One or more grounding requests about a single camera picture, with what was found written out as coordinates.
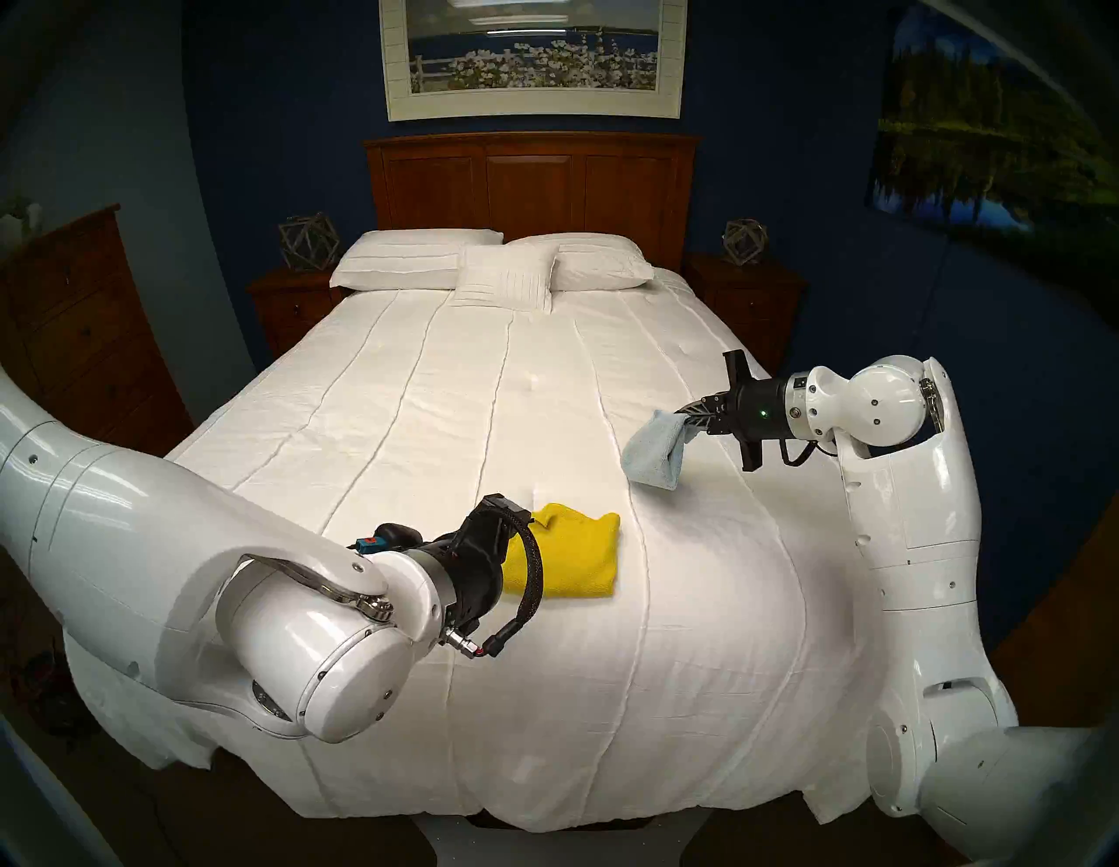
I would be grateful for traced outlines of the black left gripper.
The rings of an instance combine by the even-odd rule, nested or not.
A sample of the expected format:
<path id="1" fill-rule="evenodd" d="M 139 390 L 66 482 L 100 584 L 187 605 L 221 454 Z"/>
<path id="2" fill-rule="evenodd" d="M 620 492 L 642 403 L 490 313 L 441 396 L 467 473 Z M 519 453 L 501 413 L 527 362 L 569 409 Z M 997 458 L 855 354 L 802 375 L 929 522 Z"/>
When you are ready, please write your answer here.
<path id="1" fill-rule="evenodd" d="M 532 513 L 504 494 L 487 494 L 453 534 L 427 543 L 426 552 L 442 566 L 454 591 L 445 623 L 451 630 L 474 630 L 504 592 L 504 564 L 510 539 L 526 556 L 525 588 L 517 613 L 504 630 L 521 630 L 534 616 L 534 535 Z"/>

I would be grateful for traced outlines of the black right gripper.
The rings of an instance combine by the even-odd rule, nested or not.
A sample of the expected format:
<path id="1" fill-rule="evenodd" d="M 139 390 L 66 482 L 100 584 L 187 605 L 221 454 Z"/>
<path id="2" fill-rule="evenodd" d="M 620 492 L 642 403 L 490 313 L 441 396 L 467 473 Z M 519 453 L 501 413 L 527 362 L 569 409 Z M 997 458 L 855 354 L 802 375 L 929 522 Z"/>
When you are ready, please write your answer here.
<path id="1" fill-rule="evenodd" d="M 767 441 L 777 441 L 782 459 L 788 461 L 786 441 L 791 440 L 791 428 L 786 407 L 787 378 L 755 378 L 743 350 L 725 351 L 723 357 L 727 393 L 705 396 L 677 409 L 685 415 L 688 435 L 732 434 L 740 444 L 744 472 L 762 467 L 762 444 Z"/>

